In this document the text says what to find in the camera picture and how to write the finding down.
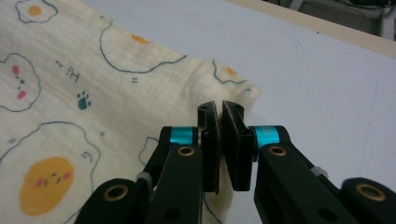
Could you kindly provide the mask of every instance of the dark object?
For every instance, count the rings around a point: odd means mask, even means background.
[[[247,127],[243,118],[241,105],[223,102],[221,138],[209,102],[198,107],[198,127],[163,127],[136,181],[101,185],[76,223],[201,223],[203,192],[219,192],[221,144],[234,190],[250,189],[252,163],[259,163],[254,202],[263,223],[396,223],[393,191],[364,178],[338,189],[284,127]]]

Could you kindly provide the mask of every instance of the scratch on table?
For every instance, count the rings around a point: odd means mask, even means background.
[[[375,85],[373,104],[372,104],[372,108],[371,108],[371,111],[370,111],[370,118],[369,118],[367,130],[366,130],[366,137],[364,139],[364,148],[363,148],[363,153],[362,153],[362,156],[361,156],[361,167],[359,169],[359,175],[361,175],[361,170],[363,168],[363,163],[364,163],[364,161],[366,159],[367,142],[368,142],[368,139],[369,139],[369,136],[370,136],[370,131],[371,131],[372,118],[373,118],[374,109],[375,109],[375,103],[376,103],[376,96],[378,94],[378,86],[379,86],[379,81],[377,81],[376,85]]]

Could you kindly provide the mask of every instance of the cream towel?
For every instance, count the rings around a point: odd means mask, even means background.
[[[78,0],[1,0],[0,78],[3,224],[74,222],[100,184],[135,179],[162,126],[196,126],[197,106],[212,100],[249,110],[260,92],[232,68],[126,32]],[[222,171],[204,223],[224,221],[230,205]]]

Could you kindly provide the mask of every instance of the fried egg pattern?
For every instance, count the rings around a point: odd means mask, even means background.
[[[69,122],[41,124],[0,158],[2,223],[73,222],[93,193],[98,147]]]
[[[29,60],[11,53],[0,61],[0,109],[22,112],[29,109],[40,92],[40,79]]]
[[[20,21],[24,23],[46,22],[58,14],[58,9],[45,0],[20,1],[15,5],[15,8]]]
[[[101,33],[100,50],[111,67],[130,74],[146,74],[163,65],[178,63],[187,58],[187,55],[150,43],[139,35],[130,34],[114,25],[113,21]],[[132,59],[122,56],[126,52]]]

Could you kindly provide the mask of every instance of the cyan band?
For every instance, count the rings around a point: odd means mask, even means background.
[[[254,126],[257,136],[257,145],[260,149],[267,144],[279,143],[279,134],[274,126]]]
[[[171,143],[192,145],[192,127],[172,127]]]

